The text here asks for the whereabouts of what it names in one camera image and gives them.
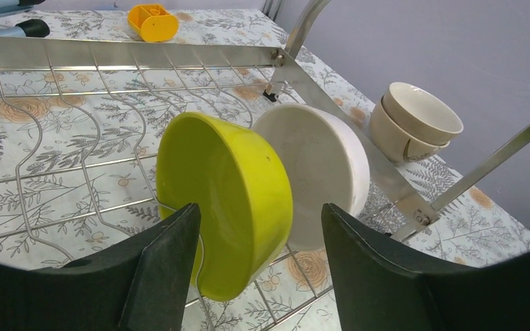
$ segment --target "cup rim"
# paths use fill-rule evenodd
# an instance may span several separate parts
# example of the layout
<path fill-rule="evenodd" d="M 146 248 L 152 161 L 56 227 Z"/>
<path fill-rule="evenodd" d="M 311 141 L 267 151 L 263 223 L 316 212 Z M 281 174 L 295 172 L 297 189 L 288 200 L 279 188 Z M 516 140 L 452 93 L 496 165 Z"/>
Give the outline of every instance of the cup rim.
<path fill-rule="evenodd" d="M 446 147 L 448 147 L 448 145 L 450 145 L 450 141 L 447 141 L 444 145 L 434 145 L 432 143 L 428 143 L 428 142 L 423 141 L 423 140 L 421 140 L 419 138 L 416 138 L 411 133 L 407 132 L 406 130 L 403 130 L 403 128 L 400 127 L 399 124 L 397 124 L 391 118 L 391 116 L 389 116 L 389 113 L 385 110 L 385 107 L 383 105 L 383 97 L 381 97 L 381 100 L 379 100 L 379 106 L 381 107 L 381 111 L 383 111 L 383 113 L 385 114 L 385 117 L 389 120 L 389 122 L 391 122 L 391 124 L 393 124 L 397 129 L 399 129 L 401 132 L 403 132 L 411 140 L 417 141 L 418 143 L 423 143 L 424 145 L 427 145 L 427 146 L 430 146 L 430 147 L 434 147 L 434 148 L 446 148 Z"/>
<path fill-rule="evenodd" d="M 416 88 L 416 89 L 422 91 L 422 94 L 424 94 L 426 97 L 430 98 L 432 101 L 436 102 L 439 106 L 442 106 L 442 109 L 446 110 L 442 114 L 444 116 L 449 117 L 450 119 L 453 119 L 455 121 L 455 124 L 458 125 L 458 129 L 456 129 L 456 130 L 447 130 L 447 129 L 441 128 L 439 126 L 435 126 L 432 123 L 427 123 L 424 119 L 422 119 L 422 118 L 418 117 L 416 114 L 410 112 L 408 110 L 408 108 L 404 107 L 401 104 L 401 101 L 400 101 L 401 98 L 397 97 L 397 93 L 393 93 L 394 88 L 396 88 L 396 87 L 404 87 L 404 86 L 406 88 Z M 388 92 L 391 95 L 391 98 L 394 100 L 394 102 L 396 102 L 397 105 L 404 112 L 406 112 L 407 114 L 412 116 L 414 119 L 416 119 L 419 122 L 421 122 L 423 125 L 428 126 L 431 129 L 434 129 L 434 130 L 437 130 L 437 131 L 440 131 L 440 132 L 444 132 L 444 133 L 447 133 L 447 134 L 460 134 L 460 133 L 462 133 L 462 131 L 464 131 L 464 123 L 462 122 L 462 120 L 458 116 L 458 114 L 456 114 L 456 112 L 454 112 L 454 110 L 452 108 L 450 108 L 450 106 L 448 106 L 445 102 L 443 102 L 438 97 L 436 97 L 435 95 L 431 94 L 430 92 L 426 91 L 425 89 L 417 87 L 417 86 L 415 86 L 413 84 L 410 84 L 410 83 L 405 83 L 405 82 L 402 82 L 402 81 L 395 81 L 395 82 L 389 84 Z"/>

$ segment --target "bowl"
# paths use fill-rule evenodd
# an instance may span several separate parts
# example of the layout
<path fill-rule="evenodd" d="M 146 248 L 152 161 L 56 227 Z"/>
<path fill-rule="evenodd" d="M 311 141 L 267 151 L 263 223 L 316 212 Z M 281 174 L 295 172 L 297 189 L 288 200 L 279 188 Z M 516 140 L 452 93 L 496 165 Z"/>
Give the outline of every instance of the bowl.
<path fill-rule="evenodd" d="M 397 163 L 427 159 L 450 144 L 432 145 L 415 138 L 389 117 L 381 101 L 375 105 L 369 127 L 375 146 L 387 159 Z"/>
<path fill-rule="evenodd" d="M 389 85 L 383 107 L 403 130 L 432 145 L 444 145 L 464 130 L 460 117 L 447 104 L 411 84 Z"/>
<path fill-rule="evenodd" d="M 176 116 L 159 144 L 156 182 L 161 204 L 200 207 L 204 251 L 199 242 L 190 283 L 209 299 L 237 297 L 287 241 L 287 174 L 274 149 L 249 129 L 196 112 Z M 161 218 L 172 213 L 160 206 Z"/>
<path fill-rule="evenodd" d="M 293 193 L 290 247 L 323 248 L 322 205 L 335 203 L 358 214 L 369 194 L 369 163 L 360 140 L 337 117 L 299 103 L 271 108 L 252 130 L 275 149 L 289 177 Z"/>

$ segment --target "wall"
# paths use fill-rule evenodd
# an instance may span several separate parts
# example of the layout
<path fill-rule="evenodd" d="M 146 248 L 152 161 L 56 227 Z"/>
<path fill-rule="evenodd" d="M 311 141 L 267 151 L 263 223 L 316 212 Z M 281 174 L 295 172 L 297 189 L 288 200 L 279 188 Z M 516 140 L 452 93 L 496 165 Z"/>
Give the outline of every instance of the wall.
<path fill-rule="evenodd" d="M 130 10 L 140 3 L 160 3 L 166 9 L 262 9 L 265 0 L 46 0 L 38 10 Z"/>
<path fill-rule="evenodd" d="M 441 156 L 461 173 L 530 122 L 530 1 L 332 0 L 306 46 L 375 102 L 405 81 L 449 104 L 465 131 Z M 530 229 L 530 145 L 479 187 Z"/>

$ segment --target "metal wire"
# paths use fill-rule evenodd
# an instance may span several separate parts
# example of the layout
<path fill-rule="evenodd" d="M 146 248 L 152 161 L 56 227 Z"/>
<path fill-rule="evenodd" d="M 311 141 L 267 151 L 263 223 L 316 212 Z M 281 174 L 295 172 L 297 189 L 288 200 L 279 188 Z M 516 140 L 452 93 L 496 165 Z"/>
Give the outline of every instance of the metal wire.
<path fill-rule="evenodd" d="M 40 146 L 40 144 L 42 142 L 42 139 L 43 139 L 43 128 L 41 127 L 39 120 L 35 116 L 33 116 L 30 112 L 28 112 L 28 111 L 26 111 L 24 109 L 15 107 L 14 105 L 12 105 L 8 101 L 8 99 L 11 99 L 11 98 L 26 97 L 27 95 L 6 95 L 4 93 L 4 91 L 3 91 L 3 84 L 2 84 L 1 78 L 0 78 L 0 99 L 4 103 L 9 105 L 12 109 L 15 109 L 16 111 L 22 112 L 26 116 L 31 118 L 36 123 L 37 129 L 39 131 L 39 136 L 37 137 L 37 140 L 36 140 L 36 143 L 35 143 L 33 149 L 31 149 L 31 151 L 28 153 L 28 155 L 25 156 L 15 166 L 15 178 L 2 178 L 2 179 L 0 179 L 0 184 L 1 183 L 12 182 L 12 181 L 14 181 L 16 183 L 17 189 L 18 189 L 18 195 L 19 195 L 20 200 L 22 201 L 21 204 L 20 204 L 20 207 L 21 207 L 22 216 L 23 216 L 23 225 L 19 226 L 17 229 L 0 233 L 0 240 L 1 239 L 4 240 L 7 237 L 12 236 L 12 235 L 22 234 L 24 232 L 27 232 L 28 236 L 31 239 L 33 239 L 35 241 L 38 241 L 40 243 L 43 243 L 44 245 L 48 245 L 48 246 L 60 251 L 61 253 L 63 253 L 64 255 L 67 256 L 69 261 L 72 261 L 74 258 L 69 252 L 67 252 L 62 247 L 60 247 L 59 245 L 57 245 L 55 243 L 46 241 L 45 239 L 40 239 L 39 237 L 35 236 L 33 233 L 35 231 L 38 231 L 39 229 L 49 228 L 49 227 L 52 227 L 52 226 L 55 226 L 55 225 L 60 225 L 60 224 L 63 224 L 63 223 L 76 221 L 78 219 L 85 219 L 86 217 L 97 217 L 98 220 L 100 220 L 101 224 L 104 224 L 105 226 L 107 226 L 109 228 L 112 228 L 113 230 L 119 231 L 119 232 L 121 232 L 123 234 L 130 235 L 123 228 L 121 228 L 121 227 L 119 227 L 117 225 L 113 225 L 113 224 L 110 224 L 110 223 L 106 222 L 104 220 L 104 215 L 106 213 L 108 213 L 108 212 L 112 212 L 113 210 L 118 210 L 118 209 L 121 209 L 121 208 L 130 207 L 130 206 L 137 206 L 137 205 L 141 205 L 143 203 L 148 203 L 148 202 L 155 202 L 155 203 L 157 203 L 158 205 L 160 205 L 160 206 L 162 206 L 164 208 L 167 208 L 169 210 L 174 210 L 174 208 L 172 208 L 172 207 L 170 207 L 168 205 L 164 205 L 160 201 L 158 201 L 157 195 L 155 194 L 155 191 L 153 190 L 154 185 L 151 182 L 151 180 L 148 178 L 148 173 L 147 173 L 147 171 L 145 169 L 144 163 L 142 162 L 143 160 L 146 160 L 146 159 L 155 158 L 157 156 L 157 154 L 149 154 L 149 155 L 145 155 L 145 156 L 139 156 L 139 153 L 137 152 L 137 149 L 140 147 L 141 142 L 143 141 L 143 139 L 144 139 L 144 137 L 145 137 L 145 135 L 147 133 L 147 130 L 148 130 L 147 123 L 145 121 L 145 117 L 141 113 L 141 110 L 138 109 L 136 105 L 132 104 L 131 102 L 129 102 L 127 100 L 125 100 L 124 98 L 121 98 L 120 97 L 121 94 L 147 93 L 147 94 L 150 94 L 150 95 L 154 96 L 158 100 L 161 100 L 162 102 L 170 104 L 172 107 L 178 109 L 179 111 L 183 111 L 185 106 L 177 105 L 172 100 L 170 100 L 169 97 L 166 97 L 165 95 L 162 94 L 163 92 L 165 92 L 165 93 L 168 93 L 170 95 L 176 95 L 175 94 L 176 92 L 181 91 L 181 92 L 186 92 L 189 95 L 191 95 L 191 96 L 193 96 L 193 97 L 195 97 L 195 98 L 197 98 L 199 100 L 202 100 L 204 103 L 206 103 L 207 105 L 212 107 L 214 109 L 214 111 L 219 112 L 219 110 L 217 109 L 217 107 L 215 106 L 213 101 L 209 101 L 209 100 L 207 100 L 206 98 L 204 98 L 203 96 L 201 96 L 201 95 L 199 95 L 197 93 L 197 92 L 202 91 L 202 90 L 216 90 L 216 91 L 218 91 L 219 95 L 222 95 L 223 98 L 226 98 L 226 97 L 231 98 L 231 99 L 235 100 L 234 102 L 238 103 L 240 107 L 245 109 L 246 113 L 250 117 L 250 121 L 249 121 L 249 125 L 248 126 L 250 127 L 252 125 L 252 123 L 253 123 L 253 113 L 251 112 L 250 107 L 245 102 L 243 102 L 239 97 L 236 97 L 235 95 L 233 95 L 230 92 L 228 92 L 227 89 L 230 89 L 230 88 L 250 88 L 252 90 L 256 90 L 256 88 L 264 88 L 264 86 L 266 86 L 267 84 L 271 84 L 271 79 L 264 72 L 264 70 L 268 69 L 268 68 L 272 68 L 272 66 L 237 66 L 237 67 L 235 67 L 235 66 L 232 66 L 232 65 L 229 65 L 229 66 L 204 66 L 204 65 L 202 65 L 202 66 L 176 67 L 169 60 L 169 57 L 167 56 L 167 54 L 166 54 L 166 58 L 167 58 L 167 62 L 169 62 L 169 66 L 167 66 L 166 69 L 167 70 L 173 70 L 173 72 L 176 74 L 178 79 L 181 81 L 181 85 L 183 87 L 171 87 L 171 86 L 168 86 L 167 88 L 156 88 L 156 87 L 154 87 L 153 84 L 148 79 L 148 77 L 146 76 L 147 75 L 147 72 L 146 72 L 147 68 L 143 68 L 142 66 L 140 66 L 140 64 L 137 63 L 137 60 L 135 59 L 135 57 L 133 57 L 133 59 L 135 61 L 135 65 L 134 66 L 125 66 L 125 67 L 122 67 L 121 70 L 132 70 L 132 71 L 138 72 L 138 74 L 143 79 L 143 82 L 144 82 L 144 85 L 145 85 L 144 89 L 138 89 L 138 90 L 112 90 L 110 88 L 110 86 L 108 85 L 108 82 L 106 81 L 106 78 L 103 75 L 103 68 L 100 68 L 98 63 L 97 63 L 97 59 L 96 59 L 96 56 L 95 56 L 94 53 L 92 53 L 92 60 L 95 63 L 95 70 L 98 73 L 98 75 L 100 76 L 100 79 L 101 79 L 101 81 L 102 81 L 102 83 L 104 85 L 104 89 L 103 90 L 98 90 L 98 91 L 94 91 L 94 92 L 64 92 L 62 87 L 61 87 L 61 84 L 60 84 L 60 82 L 59 82 L 59 80 L 58 80 L 58 78 L 56 76 L 56 74 L 59 73 L 59 72 L 67 72 L 67 71 L 73 71 L 73 70 L 74 71 L 81 71 L 81 70 L 77 69 L 77 68 L 56 68 L 56 67 L 54 67 L 52 65 L 52 61 L 49 58 L 49 55 L 48 55 L 48 60 L 49 60 L 49 64 L 50 64 L 49 68 L 40 68 L 40 69 L 37 69 L 37 70 L 24 69 L 24 71 L 49 72 L 49 73 L 51 73 L 53 75 L 54 80 L 55 80 L 54 83 L 55 83 L 55 87 L 56 87 L 56 90 L 57 90 L 56 93 L 32 94 L 31 95 L 32 97 L 59 97 L 62 100 L 62 102 L 64 102 L 69 108 L 73 108 L 73 109 L 78 110 L 78 111 L 82 112 L 83 114 L 85 114 L 88 117 L 88 120 L 92 122 L 92 124 L 93 124 L 93 126 L 94 126 L 94 128 L 96 130 L 96 143 L 89 150 L 86 150 L 86 151 L 83 150 L 83 152 L 82 152 L 82 154 L 80 156 L 79 165 L 73 166 L 71 168 L 64 168 L 64 169 L 58 169 L 58 170 L 51 169 L 49 171 L 40 172 L 40 173 L 37 173 L 37 174 L 20 174 L 20 169 L 21 169 L 21 166 L 30 157 L 32 157 L 37 152 L 37 150 L 38 150 L 38 148 L 39 148 L 39 146 Z M 241 70 L 241 69 L 252 70 L 252 72 L 258 73 L 261 77 L 258 78 L 256 83 L 255 83 L 255 81 L 253 81 L 252 83 L 248 83 L 239 74 L 238 70 Z M 208 84 L 208 86 L 190 86 L 189 83 L 186 83 L 186 80 L 180 75 L 180 72 L 179 72 L 180 70 L 195 70 L 195 71 L 198 71 L 198 72 L 206 73 L 207 76 L 210 79 L 210 84 Z M 237 76 L 237 78 L 241 81 L 241 83 L 240 84 L 234 84 L 234 83 L 233 84 L 221 84 L 216 79 L 214 74 L 211 73 L 211 70 L 230 70 L 230 72 L 233 72 Z M 99 125 L 99 123 L 97 123 L 97 120 L 92 115 L 91 111 L 89 111 L 88 109 L 84 109 L 84 108 L 82 108 L 80 106 L 72 105 L 71 103 L 69 103 L 67 101 L 66 98 L 69 97 L 69 96 L 83 96 L 85 98 L 88 98 L 88 97 L 93 97 L 93 96 L 97 96 L 97 95 L 107 95 L 110 98 L 112 98 L 112 99 L 114 99 L 114 100 L 116 100 L 116 101 L 118 101 L 120 103 L 125 104 L 126 106 L 128 106 L 130 108 L 128 110 L 129 112 L 132 112 L 135 116 L 137 116 L 137 117 L 139 117 L 141 119 L 140 122 L 142 123 L 142 134 L 141 134 L 141 136 L 138 138 L 137 142 L 133 146 L 132 151 L 133 151 L 134 157 L 118 159 L 118 160 L 114 160 L 114 161 L 94 162 L 94 163 L 91 163 L 91 164 L 86 164 L 86 160 L 92 154 L 93 150 L 95 150 L 97 144 L 99 143 L 99 141 L 101 139 L 101 126 Z M 289 85 L 287 85 L 286 83 L 282 84 L 281 92 L 280 92 L 279 95 L 283 96 L 284 98 L 288 98 L 292 102 L 298 102 L 298 103 L 299 102 L 303 102 L 303 101 L 299 100 L 298 97 L 296 97 L 292 93 L 291 87 Z M 264 98 L 264 100 L 267 100 L 267 102 L 268 102 L 268 104 L 270 106 L 274 106 L 275 104 L 282 103 L 281 100 L 278 100 L 276 102 L 272 102 L 272 101 L 270 101 L 267 98 Z M 65 218 L 53 220 L 53 221 L 50 221 L 50 222 L 47 222 L 47 223 L 42 223 L 42 224 L 33 224 L 32 225 L 30 223 L 29 216 L 28 216 L 28 211 L 26 210 L 25 204 L 23 203 L 24 196 L 23 196 L 23 188 L 21 186 L 22 185 L 21 184 L 22 180 L 32 179 L 32 178 L 40 177 L 40 176 L 44 176 L 44 175 L 62 174 L 62 173 L 66 173 L 66 172 L 80 170 L 82 172 L 83 176 L 84 176 L 84 182 L 85 182 L 86 187 L 88 189 L 88 194 L 90 195 L 91 198 L 94 199 L 95 192 L 94 192 L 93 187 L 92 187 L 93 179 L 91 179 L 89 177 L 88 170 L 93 169 L 93 168 L 98 168 L 98 167 L 101 167 L 101 166 L 109 166 L 109 165 L 116 165 L 116 164 L 120 164 L 120 163 L 131 163 L 131 162 L 134 162 L 135 165 L 139 168 L 139 171 L 143 174 L 143 178 L 144 178 L 144 180 L 146 182 L 146 185 L 147 185 L 148 198 L 140 199 L 138 201 L 132 201 L 132 202 L 129 202 L 129 203 L 112 205 L 112 206 L 110 206 L 108 208 L 100 208 L 95 203 L 94 210 L 93 211 L 89 211 L 89 212 L 84 213 L 84 214 L 80 214 L 80 215 L 72 216 L 72 217 L 65 217 Z M 370 213 L 366 218 L 381 217 L 386 212 L 388 212 L 393 206 L 394 205 L 392 203 L 390 203 L 388 205 L 384 205 L 381 208 L 377 209 L 375 212 Z M 200 236 L 199 242 L 200 242 L 201 249 L 204 251 L 204 241 L 202 240 L 202 236 Z M 308 279 L 307 273 L 305 273 L 302 265 L 300 264 L 299 259 L 296 257 L 296 254 L 299 254 L 299 253 L 294 251 L 294 250 L 292 250 L 289 246 L 287 246 L 287 248 L 288 248 L 288 252 L 286 254 L 276 258 L 276 260 L 274 260 L 270 264 L 270 266 L 273 266 L 273 265 L 276 265 L 278 263 L 281 263 L 281 262 L 283 262 L 283 261 L 285 261 L 287 259 L 292 259 L 293 263 L 295 263 L 295 265 L 299 269 L 300 273 L 304 277 L 305 282 L 307 283 L 307 285 L 309 287 L 309 290 L 311 291 L 313 296 L 310 299 L 308 299 L 307 301 L 305 301 L 302 304 L 300 304 L 299 306 L 297 306 L 295 309 L 293 309 L 289 313 L 285 314 L 284 316 L 277 317 L 277 316 L 275 316 L 274 312 L 271 310 L 271 307 L 269 305 L 268 299 L 265 297 L 263 290 L 259 286 L 259 283 L 257 281 L 255 281 L 254 285 L 255 285 L 257 291 L 259 292 L 259 294 L 260 294 L 260 296 L 261 296 L 261 298 L 262 298 L 262 300 L 264 302 L 264 305 L 266 306 L 266 308 L 268 310 L 268 313 L 271 316 L 271 321 L 272 321 L 272 323 L 270 323 L 268 325 L 263 325 L 262 326 L 262 330 L 272 330 L 272 329 L 274 329 L 275 327 L 277 327 L 278 325 L 280 325 L 283 322 L 287 321 L 291 317 L 295 316 L 296 314 L 298 314 L 302 310 L 307 309 L 307 307 L 309 307 L 310 305 L 314 304 L 316 301 L 320 300 L 322 297 L 324 297 L 325 295 L 327 295 L 329 292 L 331 292 L 333 290 L 333 286 L 330 285 L 329 287 L 327 287 L 327 288 L 323 289 L 322 291 L 316 293 L 315 288 L 312 286 L 310 280 Z M 199 272 L 198 272 L 198 274 L 196 274 L 196 284 L 198 282 L 198 275 L 199 275 Z M 215 331 L 215 326 L 214 326 L 214 323 L 212 322 L 212 319 L 211 319 L 211 311 L 210 311 L 209 305 L 207 303 L 207 300 L 208 299 L 206 299 L 205 297 L 202 296 L 201 293 L 199 293 L 198 297 L 196 299 L 193 299 L 193 300 L 189 301 L 188 303 L 186 303 L 186 307 L 190 307 L 192 305 L 200 303 L 201 306 L 202 306 L 202 310 L 204 311 L 204 313 L 206 315 L 206 324 L 209 327 L 209 330 L 210 331 Z"/>

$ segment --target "white bowl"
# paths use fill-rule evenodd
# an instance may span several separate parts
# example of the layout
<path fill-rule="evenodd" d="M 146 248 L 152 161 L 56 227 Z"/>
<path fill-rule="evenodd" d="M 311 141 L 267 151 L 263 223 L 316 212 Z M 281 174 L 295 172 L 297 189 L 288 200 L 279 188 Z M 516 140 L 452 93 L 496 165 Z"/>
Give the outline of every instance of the white bowl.
<path fill-rule="evenodd" d="M 450 144 L 447 142 L 442 146 L 432 145 L 410 135 L 389 117 L 381 101 L 375 105 L 369 127 L 375 146 L 387 159 L 398 163 L 427 159 Z"/>
<path fill-rule="evenodd" d="M 389 85 L 383 107 L 403 130 L 432 145 L 444 145 L 464 130 L 460 117 L 447 104 L 411 84 Z"/>
<path fill-rule="evenodd" d="M 357 215 L 369 194 L 369 163 L 360 140 L 337 117 L 299 103 L 271 108 L 252 130 L 271 144 L 289 178 L 293 195 L 290 247 L 323 248 L 322 205 L 335 203 Z"/>

